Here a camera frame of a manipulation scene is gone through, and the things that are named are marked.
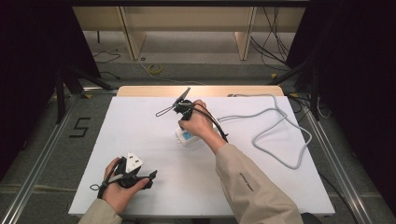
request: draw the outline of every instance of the person's left hand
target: person's left hand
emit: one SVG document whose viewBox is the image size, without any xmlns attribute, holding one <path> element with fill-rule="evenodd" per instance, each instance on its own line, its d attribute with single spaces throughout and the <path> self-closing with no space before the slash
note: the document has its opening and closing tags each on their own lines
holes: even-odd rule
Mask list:
<svg viewBox="0 0 396 224">
<path fill-rule="evenodd" d="M 114 159 L 107 166 L 105 171 L 105 179 L 108 176 L 108 174 L 111 172 L 111 168 L 116 164 L 116 162 L 119 159 L 120 158 Z M 105 192 L 103 193 L 102 199 L 105 200 L 108 204 L 110 204 L 110 206 L 114 208 L 117 214 L 121 214 L 125 210 L 131 198 L 139 190 L 145 187 L 148 182 L 149 182 L 148 178 L 142 179 L 129 189 L 125 189 L 121 187 L 117 182 L 109 184 Z"/>
</svg>

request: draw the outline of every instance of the beige jacket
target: beige jacket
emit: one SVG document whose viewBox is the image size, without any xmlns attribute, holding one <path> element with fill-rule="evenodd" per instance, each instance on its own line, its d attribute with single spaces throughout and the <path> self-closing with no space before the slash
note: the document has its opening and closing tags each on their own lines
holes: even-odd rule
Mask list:
<svg viewBox="0 0 396 224">
<path fill-rule="evenodd" d="M 295 203 L 234 145 L 218 150 L 216 172 L 238 223 L 303 224 Z M 96 199 L 79 223 L 121 223 L 121 218 Z"/>
</svg>

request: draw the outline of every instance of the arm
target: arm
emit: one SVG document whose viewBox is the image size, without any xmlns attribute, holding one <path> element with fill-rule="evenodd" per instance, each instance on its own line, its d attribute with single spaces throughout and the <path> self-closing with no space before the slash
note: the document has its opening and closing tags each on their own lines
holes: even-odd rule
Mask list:
<svg viewBox="0 0 396 224">
<path fill-rule="evenodd" d="M 116 164 L 119 158 L 114 159 L 106 168 L 105 178 L 111 172 L 112 167 Z M 142 179 L 137 184 L 129 189 L 122 188 L 117 182 L 111 183 L 106 188 L 103 199 L 95 199 L 92 205 L 79 221 L 79 224 L 85 223 L 104 223 L 115 224 L 121 223 L 122 219 L 119 216 L 131 198 L 146 184 L 149 180 Z"/>
<path fill-rule="evenodd" d="M 195 103 L 206 107 L 200 100 Z M 303 223 L 295 203 L 251 159 L 213 131 L 205 116 L 194 111 L 179 125 L 201 137 L 216 155 L 216 172 L 238 223 Z"/>
</svg>

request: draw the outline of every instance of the white table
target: white table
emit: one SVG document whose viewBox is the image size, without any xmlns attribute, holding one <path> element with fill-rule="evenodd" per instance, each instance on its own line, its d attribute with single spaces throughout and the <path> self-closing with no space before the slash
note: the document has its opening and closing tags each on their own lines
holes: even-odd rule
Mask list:
<svg viewBox="0 0 396 224">
<path fill-rule="evenodd" d="M 272 97 L 187 97 L 201 98 L 216 118 L 253 114 L 273 107 Z M 187 147 L 178 144 L 175 129 L 180 114 L 168 107 L 176 97 L 114 97 L 107 111 L 90 161 L 81 179 L 70 215 L 82 216 L 96 198 L 92 184 L 103 181 L 104 169 L 117 156 L 132 151 L 145 163 L 138 175 L 158 170 L 151 189 L 139 191 L 124 212 L 126 217 L 231 217 L 233 215 L 215 172 L 215 157 L 200 140 Z M 277 97 L 279 106 L 296 122 L 286 97 Z M 299 169 L 291 170 L 251 145 L 251 138 L 280 116 L 275 111 L 254 119 L 224 121 L 220 125 L 235 144 L 297 204 L 301 213 L 318 216 L 334 214 L 315 164 L 306 150 Z M 282 160 L 297 162 L 304 139 L 300 130 L 282 121 L 259 143 Z"/>
</svg>

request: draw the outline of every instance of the blue label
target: blue label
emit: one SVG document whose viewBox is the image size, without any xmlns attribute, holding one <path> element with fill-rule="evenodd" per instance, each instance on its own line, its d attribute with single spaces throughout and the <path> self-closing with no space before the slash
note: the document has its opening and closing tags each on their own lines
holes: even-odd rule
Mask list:
<svg viewBox="0 0 396 224">
<path fill-rule="evenodd" d="M 192 135 L 192 134 L 190 134 L 190 133 L 184 131 L 184 132 L 183 132 L 183 137 L 184 137 L 184 140 L 189 140 L 189 139 L 193 138 L 194 135 Z"/>
</svg>

